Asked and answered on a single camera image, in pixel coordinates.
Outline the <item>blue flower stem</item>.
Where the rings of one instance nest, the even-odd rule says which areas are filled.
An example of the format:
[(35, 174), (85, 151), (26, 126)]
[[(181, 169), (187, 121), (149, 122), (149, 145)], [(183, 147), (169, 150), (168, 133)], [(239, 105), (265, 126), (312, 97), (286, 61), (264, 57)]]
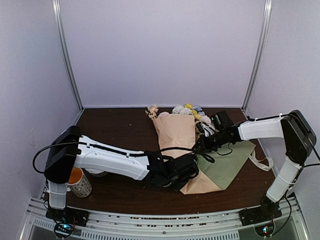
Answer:
[(203, 108), (200, 105), (194, 105), (192, 107), (192, 114), (197, 117), (206, 115), (206, 113), (204, 112)]

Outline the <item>pink rose stem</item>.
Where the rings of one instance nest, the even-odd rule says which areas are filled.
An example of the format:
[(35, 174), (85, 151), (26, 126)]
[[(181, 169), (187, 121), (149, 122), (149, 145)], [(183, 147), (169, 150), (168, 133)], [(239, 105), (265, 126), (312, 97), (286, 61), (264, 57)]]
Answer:
[(207, 126), (213, 126), (211, 119), (207, 115), (202, 115), (200, 121)]
[(173, 114), (192, 115), (192, 110), (182, 105), (177, 105), (172, 109)]

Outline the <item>white printed ribbon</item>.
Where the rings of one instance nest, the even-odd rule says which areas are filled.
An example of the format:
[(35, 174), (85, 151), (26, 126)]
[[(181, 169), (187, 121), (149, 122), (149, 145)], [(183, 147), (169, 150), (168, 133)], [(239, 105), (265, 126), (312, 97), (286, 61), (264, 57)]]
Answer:
[(271, 157), (265, 157), (261, 160), (257, 159), (255, 150), (252, 151), (248, 158), (256, 167), (265, 172), (270, 171), (274, 166), (274, 161)]

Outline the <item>aluminium front rail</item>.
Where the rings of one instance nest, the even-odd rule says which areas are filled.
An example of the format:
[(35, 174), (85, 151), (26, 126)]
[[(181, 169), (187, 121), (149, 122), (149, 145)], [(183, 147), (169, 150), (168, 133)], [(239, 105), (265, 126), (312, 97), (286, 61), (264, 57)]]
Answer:
[(293, 196), (280, 202), (282, 215), (244, 225), (238, 209), (177, 215), (141, 215), (90, 210), (85, 226), (76, 225), (70, 240), (264, 240), (274, 227), (273, 240), (308, 240), (310, 234)]

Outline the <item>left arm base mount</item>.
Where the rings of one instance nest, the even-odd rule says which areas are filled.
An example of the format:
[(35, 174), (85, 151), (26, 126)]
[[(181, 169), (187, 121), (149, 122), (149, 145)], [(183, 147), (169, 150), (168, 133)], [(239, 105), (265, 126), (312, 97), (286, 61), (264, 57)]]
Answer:
[(89, 212), (71, 207), (62, 210), (49, 207), (45, 216), (54, 221), (54, 234), (60, 239), (65, 239), (73, 234), (76, 226), (85, 227), (87, 225)]

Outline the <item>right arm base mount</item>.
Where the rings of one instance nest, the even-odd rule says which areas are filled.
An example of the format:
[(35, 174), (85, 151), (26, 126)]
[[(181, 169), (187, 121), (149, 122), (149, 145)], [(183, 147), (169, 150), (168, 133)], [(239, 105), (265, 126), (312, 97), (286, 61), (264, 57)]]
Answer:
[(274, 220), (282, 216), (281, 210), (263, 213), (262, 207), (244, 208), (239, 211), (242, 226), (253, 225), (255, 233), (262, 238), (271, 237), (276, 231)]

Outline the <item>left aluminium frame post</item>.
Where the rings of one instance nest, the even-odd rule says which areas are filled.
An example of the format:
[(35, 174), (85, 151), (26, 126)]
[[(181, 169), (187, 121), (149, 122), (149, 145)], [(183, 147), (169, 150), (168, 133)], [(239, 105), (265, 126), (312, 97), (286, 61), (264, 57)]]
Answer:
[(52, 7), (53, 7), (53, 14), (54, 14), (54, 18), (55, 18), (55, 22), (56, 22), (56, 26), (57, 26), (60, 46), (61, 46), (61, 50), (62, 50), (62, 57), (63, 57), (67, 77), (68, 77), (68, 80), (69, 80), (71, 90), (72, 90), (73, 96), (75, 98), (77, 107), (78, 107), (79, 111), (83, 111), (84, 107), (83, 107), (83, 103), (81, 101), (79, 90), (78, 90), (78, 87), (76, 84), (76, 80), (75, 80), (74, 72), (73, 72), (73, 68), (72, 68), (72, 63), (71, 63), (71, 58), (70, 58), (70, 54), (68, 51), (67, 39), (66, 39), (65, 29), (64, 29), (64, 24), (63, 24), (63, 16), (62, 16), (62, 12), (61, 12), (61, 1), (60, 0), (53, 0)]

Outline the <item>aluminium frame post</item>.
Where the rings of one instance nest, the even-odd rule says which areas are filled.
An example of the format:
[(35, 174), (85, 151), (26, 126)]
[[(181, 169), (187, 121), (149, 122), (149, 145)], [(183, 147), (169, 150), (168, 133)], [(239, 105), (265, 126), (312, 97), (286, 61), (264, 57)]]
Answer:
[(269, 33), (269, 29), (270, 29), (270, 23), (271, 23), (272, 5), (273, 5), (272, 0), (265, 0), (264, 1), (264, 9), (263, 9), (261, 28), (260, 28), (260, 34), (259, 34), (256, 54), (255, 54), (255, 58), (253, 61), (253, 67), (252, 67), (252, 71), (250, 74), (248, 87), (247, 87), (244, 101), (243, 101), (243, 104), (241, 107), (241, 109), (244, 113), (248, 112), (248, 106), (249, 106), (250, 99), (251, 99), (253, 91), (254, 91), (255, 83), (258, 78), (259, 69), (261, 66), (262, 59), (263, 59), (264, 49), (266, 46), (268, 33)]
[(53, 7), (53, 14), (54, 14), (54, 18), (55, 18), (55, 22), (56, 22), (56, 26), (57, 26), (60, 46), (61, 46), (61, 50), (62, 50), (62, 57), (63, 57), (67, 77), (68, 77), (68, 80), (69, 80), (71, 90), (72, 90), (73, 96), (75, 98), (77, 107), (78, 107), (79, 111), (83, 111), (84, 107), (83, 107), (83, 103), (81, 101), (79, 90), (78, 90), (78, 87), (76, 84), (76, 80), (75, 80), (74, 72), (73, 72), (73, 68), (72, 68), (72, 63), (71, 63), (71, 58), (70, 58), (70, 54), (68, 51), (67, 39), (66, 39), (65, 29), (64, 29), (64, 24), (63, 24), (63, 16), (62, 16), (62, 12), (61, 12), (61, 1), (60, 0), (53, 0), (52, 7)]

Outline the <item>patterned mug with orange inside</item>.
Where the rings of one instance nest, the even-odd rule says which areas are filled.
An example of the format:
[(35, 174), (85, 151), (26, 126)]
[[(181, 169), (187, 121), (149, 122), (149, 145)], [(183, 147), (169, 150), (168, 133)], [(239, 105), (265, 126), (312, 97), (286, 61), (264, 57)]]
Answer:
[(72, 168), (67, 184), (73, 194), (78, 198), (86, 198), (92, 192), (91, 183), (81, 168)]

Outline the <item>white scalloped bowl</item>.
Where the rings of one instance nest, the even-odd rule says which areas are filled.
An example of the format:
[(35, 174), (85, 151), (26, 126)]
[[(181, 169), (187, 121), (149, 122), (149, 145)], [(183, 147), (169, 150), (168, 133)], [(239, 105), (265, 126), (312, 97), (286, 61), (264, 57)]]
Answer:
[(106, 171), (99, 171), (99, 170), (95, 170), (95, 169), (87, 169), (87, 172), (93, 176), (93, 177), (96, 177), (96, 178), (101, 178), (101, 177), (104, 177), (105, 175), (108, 174), (108, 172)]

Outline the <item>yellow flower stem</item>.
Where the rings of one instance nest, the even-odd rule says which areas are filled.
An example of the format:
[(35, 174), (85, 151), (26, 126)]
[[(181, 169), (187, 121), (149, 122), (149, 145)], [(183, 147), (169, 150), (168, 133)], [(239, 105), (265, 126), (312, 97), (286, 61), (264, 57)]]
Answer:
[[(194, 106), (194, 105), (192, 105), (191, 103), (186, 103), (186, 104), (184, 105), (184, 107), (189, 108), (189, 109), (191, 109), (191, 110), (192, 110), (192, 107), (193, 107), (193, 106)], [(199, 121), (199, 120), (201, 119), (201, 117), (202, 117), (202, 116), (193, 115), (193, 113), (192, 113), (192, 116), (193, 116), (197, 121)]]

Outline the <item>cream yellow rose spray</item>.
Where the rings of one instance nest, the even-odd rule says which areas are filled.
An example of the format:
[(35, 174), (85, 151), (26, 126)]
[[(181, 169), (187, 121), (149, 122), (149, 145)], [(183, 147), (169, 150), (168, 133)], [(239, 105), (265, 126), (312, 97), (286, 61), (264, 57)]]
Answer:
[(170, 113), (167, 112), (167, 111), (164, 111), (164, 112), (161, 112), (161, 113), (158, 115), (158, 117), (160, 118), (160, 117), (164, 117), (164, 116), (168, 116), (168, 115), (170, 115)]

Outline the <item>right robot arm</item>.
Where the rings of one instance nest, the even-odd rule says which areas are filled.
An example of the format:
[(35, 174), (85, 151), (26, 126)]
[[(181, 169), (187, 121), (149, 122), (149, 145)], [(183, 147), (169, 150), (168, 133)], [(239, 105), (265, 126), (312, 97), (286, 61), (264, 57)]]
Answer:
[(251, 140), (282, 140), (285, 158), (281, 169), (256, 210), (259, 220), (268, 220), (278, 209), (280, 200), (292, 187), (305, 162), (315, 152), (317, 137), (300, 110), (264, 118), (250, 118), (234, 123), (223, 110), (210, 117), (213, 129), (208, 124), (200, 126), (202, 135), (196, 140), (195, 148), (200, 151), (217, 151), (225, 144)]

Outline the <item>peach blossom stem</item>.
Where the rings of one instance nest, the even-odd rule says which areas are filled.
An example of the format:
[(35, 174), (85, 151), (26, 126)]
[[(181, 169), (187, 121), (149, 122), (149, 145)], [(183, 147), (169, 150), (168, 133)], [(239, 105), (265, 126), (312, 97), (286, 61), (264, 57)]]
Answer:
[(151, 119), (155, 120), (157, 118), (157, 113), (159, 111), (159, 107), (157, 104), (149, 105), (146, 110), (145, 114)]

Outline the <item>right aluminium frame post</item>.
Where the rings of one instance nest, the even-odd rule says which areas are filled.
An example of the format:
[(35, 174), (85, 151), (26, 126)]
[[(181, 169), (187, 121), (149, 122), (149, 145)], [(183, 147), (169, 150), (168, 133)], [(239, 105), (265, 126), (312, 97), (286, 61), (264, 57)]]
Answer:
[(264, 1), (264, 9), (263, 9), (261, 28), (260, 28), (260, 34), (259, 34), (256, 54), (255, 54), (255, 58), (253, 61), (253, 67), (252, 67), (252, 71), (250, 74), (248, 87), (247, 87), (244, 101), (243, 101), (243, 104), (241, 107), (241, 109), (244, 113), (248, 112), (248, 106), (249, 106), (250, 99), (251, 99), (253, 91), (254, 91), (255, 83), (258, 78), (259, 69), (261, 66), (262, 59), (263, 59), (264, 49), (266, 46), (268, 33), (269, 33), (269, 29), (270, 29), (270, 23), (271, 23), (272, 5), (273, 5), (272, 0), (265, 0)]

